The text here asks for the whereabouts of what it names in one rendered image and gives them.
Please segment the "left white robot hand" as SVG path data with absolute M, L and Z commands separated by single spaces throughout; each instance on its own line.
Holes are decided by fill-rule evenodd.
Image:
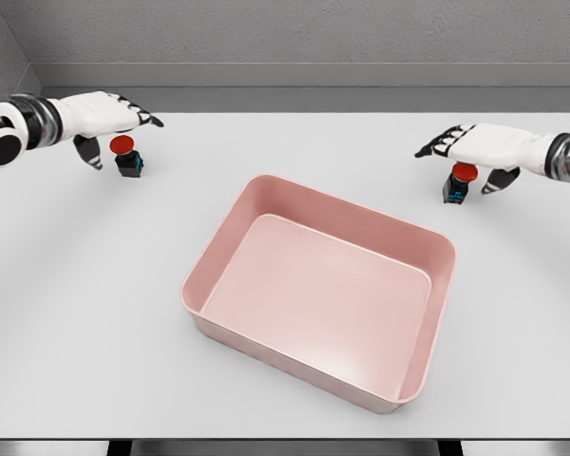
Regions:
M 162 120 L 146 109 L 122 95 L 103 91 L 75 96 L 73 113 L 73 143 L 81 159 L 97 170 L 103 167 L 98 137 L 125 133 L 145 124 L 164 127 Z

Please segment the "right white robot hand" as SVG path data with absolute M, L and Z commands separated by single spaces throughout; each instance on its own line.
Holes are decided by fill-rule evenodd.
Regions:
M 423 145 L 415 158 L 436 155 L 491 169 L 482 193 L 504 190 L 527 169 L 524 142 L 529 134 L 491 123 L 455 125 Z

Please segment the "pink rectangular basket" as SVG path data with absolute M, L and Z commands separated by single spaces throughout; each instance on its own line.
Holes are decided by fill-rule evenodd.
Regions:
M 456 260 L 437 232 L 260 175 L 238 194 L 180 299 L 206 336 L 388 414 L 426 383 Z

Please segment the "red button industrial switch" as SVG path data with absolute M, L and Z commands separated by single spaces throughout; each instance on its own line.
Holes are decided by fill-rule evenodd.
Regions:
M 128 135 L 114 137 L 109 143 L 115 154 L 115 163 L 122 177 L 139 178 L 142 175 L 143 159 L 134 148 L 134 140 Z
M 473 164 L 456 162 L 443 187 L 444 203 L 462 204 L 468 193 L 468 186 L 478 177 L 478 169 Z

